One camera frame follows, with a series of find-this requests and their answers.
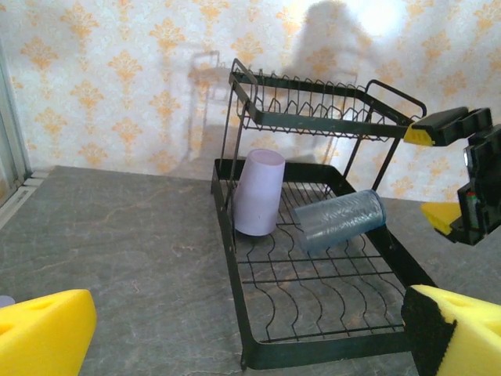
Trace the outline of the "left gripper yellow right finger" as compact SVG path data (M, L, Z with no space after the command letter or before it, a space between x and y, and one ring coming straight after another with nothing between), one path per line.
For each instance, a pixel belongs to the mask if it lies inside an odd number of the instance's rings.
M413 285L402 320L419 376L501 376L501 305Z

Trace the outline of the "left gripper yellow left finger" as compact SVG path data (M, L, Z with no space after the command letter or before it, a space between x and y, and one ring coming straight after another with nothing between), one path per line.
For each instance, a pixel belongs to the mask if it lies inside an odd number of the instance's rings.
M85 289L0 308L0 376L78 376L96 323Z

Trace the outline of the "blue translucent plastic cup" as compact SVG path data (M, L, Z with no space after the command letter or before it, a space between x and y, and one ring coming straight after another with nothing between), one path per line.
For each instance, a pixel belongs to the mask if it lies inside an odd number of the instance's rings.
M310 255L386 224L386 209L373 190L345 194L294 209L302 250Z

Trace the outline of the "lilac plastic cup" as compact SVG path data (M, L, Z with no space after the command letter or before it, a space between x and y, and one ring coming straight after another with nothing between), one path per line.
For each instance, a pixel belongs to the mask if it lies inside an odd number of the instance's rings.
M267 149L249 152L233 196L237 231L252 237L274 231L284 171L285 159L281 154Z

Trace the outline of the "aluminium side rail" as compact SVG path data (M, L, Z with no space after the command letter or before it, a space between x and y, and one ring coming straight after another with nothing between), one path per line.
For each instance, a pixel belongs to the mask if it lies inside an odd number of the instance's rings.
M35 171L0 205L0 230L49 176L50 171Z

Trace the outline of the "aluminium corner post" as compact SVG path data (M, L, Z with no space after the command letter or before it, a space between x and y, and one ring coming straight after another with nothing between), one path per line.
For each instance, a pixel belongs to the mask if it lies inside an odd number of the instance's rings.
M5 48L0 39L0 117L2 118L5 147L9 150L13 179L23 184L31 176L25 139L14 98L14 88L9 72Z

